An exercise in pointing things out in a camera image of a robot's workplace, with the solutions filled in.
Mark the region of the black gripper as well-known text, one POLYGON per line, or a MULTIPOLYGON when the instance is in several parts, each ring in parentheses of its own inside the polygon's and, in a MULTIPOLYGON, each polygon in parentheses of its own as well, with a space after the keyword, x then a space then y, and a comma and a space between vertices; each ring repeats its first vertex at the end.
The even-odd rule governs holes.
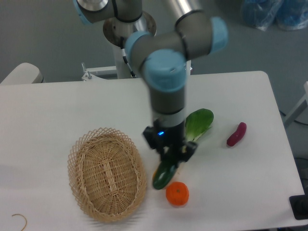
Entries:
POLYGON ((176 149, 177 168, 182 162, 188 162, 198 147, 193 141, 184 141, 183 121, 175 126, 167 126, 158 118, 153 122, 153 126, 147 126, 142 134, 149 147, 158 152, 160 161, 169 159, 169 148, 176 149))

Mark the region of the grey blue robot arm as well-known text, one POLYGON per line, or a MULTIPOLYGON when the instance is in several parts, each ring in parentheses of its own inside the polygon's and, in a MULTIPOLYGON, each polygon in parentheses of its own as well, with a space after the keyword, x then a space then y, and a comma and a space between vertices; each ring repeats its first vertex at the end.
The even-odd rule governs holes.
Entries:
POLYGON ((197 145, 185 139, 187 61, 223 49, 228 30, 219 17, 207 17, 197 0, 166 0, 175 29, 154 36, 147 28, 140 0, 76 0, 85 24, 115 20, 114 33, 131 74, 149 89, 153 125, 143 135, 161 160, 175 165, 188 161, 197 145))

